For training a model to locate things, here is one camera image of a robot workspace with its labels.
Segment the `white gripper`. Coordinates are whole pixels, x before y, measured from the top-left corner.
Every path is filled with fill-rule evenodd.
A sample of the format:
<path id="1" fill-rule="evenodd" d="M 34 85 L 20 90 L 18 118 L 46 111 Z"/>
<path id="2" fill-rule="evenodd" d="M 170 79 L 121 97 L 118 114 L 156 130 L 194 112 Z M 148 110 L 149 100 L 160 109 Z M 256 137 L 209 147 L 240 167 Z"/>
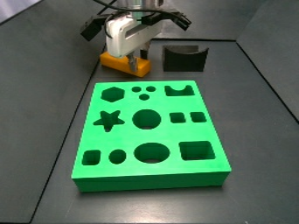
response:
<path id="1" fill-rule="evenodd" d="M 148 60 L 152 38 L 160 33 L 162 23 L 144 25 L 130 16 L 118 16 L 106 21 L 106 51 L 114 58 L 128 55 L 132 72 L 137 70 L 133 51 L 140 49 L 140 58 Z"/>

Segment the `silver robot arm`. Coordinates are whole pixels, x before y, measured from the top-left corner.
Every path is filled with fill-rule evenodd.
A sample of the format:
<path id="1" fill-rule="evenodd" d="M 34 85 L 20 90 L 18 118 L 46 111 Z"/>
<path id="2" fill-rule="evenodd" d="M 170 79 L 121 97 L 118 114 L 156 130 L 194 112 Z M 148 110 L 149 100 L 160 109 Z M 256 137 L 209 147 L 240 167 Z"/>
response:
<path id="1" fill-rule="evenodd" d="M 160 33 L 161 23 L 153 25 L 141 24 L 141 17 L 149 16 L 158 3 L 154 0 L 117 0 L 117 10 L 105 23 L 106 51 L 117 59 L 126 57 L 129 70 L 137 71 L 134 50 L 140 48 L 145 52 L 150 39 Z"/>

